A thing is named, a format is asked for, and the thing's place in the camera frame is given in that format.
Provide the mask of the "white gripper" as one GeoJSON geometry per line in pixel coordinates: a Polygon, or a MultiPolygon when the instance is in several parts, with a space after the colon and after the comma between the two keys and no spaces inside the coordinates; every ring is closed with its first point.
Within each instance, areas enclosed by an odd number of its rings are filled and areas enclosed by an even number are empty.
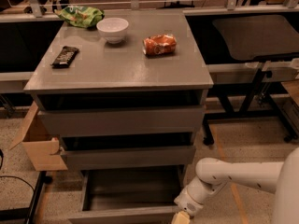
{"type": "Polygon", "coordinates": [[[174,214],[171,224],[190,224],[190,217],[195,217],[203,209],[203,205],[195,202],[186,193],[180,193],[174,203],[182,211],[174,214]]]}

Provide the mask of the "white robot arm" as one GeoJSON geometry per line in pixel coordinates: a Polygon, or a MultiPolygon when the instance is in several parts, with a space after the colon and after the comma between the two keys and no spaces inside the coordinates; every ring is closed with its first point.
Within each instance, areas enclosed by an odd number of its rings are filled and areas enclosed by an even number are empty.
{"type": "Polygon", "coordinates": [[[195,177],[174,200],[179,210],[171,224],[190,224],[206,200],[229,182],[274,193],[271,224],[299,224],[299,148],[285,161],[231,163],[201,159],[195,165],[195,177]]]}

